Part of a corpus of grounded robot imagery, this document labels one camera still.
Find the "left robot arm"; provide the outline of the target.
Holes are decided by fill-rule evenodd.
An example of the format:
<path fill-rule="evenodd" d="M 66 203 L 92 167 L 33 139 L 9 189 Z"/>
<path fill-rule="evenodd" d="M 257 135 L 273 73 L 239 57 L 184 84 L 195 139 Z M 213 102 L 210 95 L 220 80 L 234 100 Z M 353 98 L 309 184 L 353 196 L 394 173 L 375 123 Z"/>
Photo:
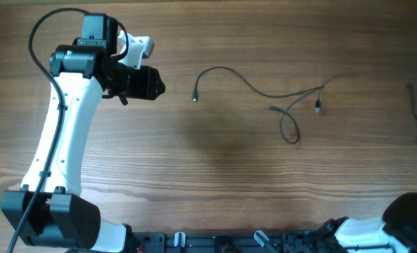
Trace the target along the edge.
<path fill-rule="evenodd" d="M 127 224 L 101 217 L 81 196 L 82 158 L 91 121 L 103 99 L 155 100 L 165 92 L 158 70 L 143 65 L 154 43 L 134 37 L 103 13 L 84 12 L 82 33 L 51 54 L 43 73 L 51 83 L 46 121 L 34 159 L 18 190 L 4 191 L 0 208 L 14 228 L 8 245 L 69 252 L 142 252 Z"/>

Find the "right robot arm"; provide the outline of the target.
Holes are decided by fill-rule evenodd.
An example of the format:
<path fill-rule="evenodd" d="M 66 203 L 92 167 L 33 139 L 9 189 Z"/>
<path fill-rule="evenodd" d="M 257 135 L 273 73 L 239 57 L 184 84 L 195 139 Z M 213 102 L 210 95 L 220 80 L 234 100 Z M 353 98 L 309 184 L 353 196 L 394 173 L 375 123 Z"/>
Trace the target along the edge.
<path fill-rule="evenodd" d="M 329 220 L 315 232 L 315 252 L 417 252 L 417 193 L 394 200 L 382 216 Z"/>

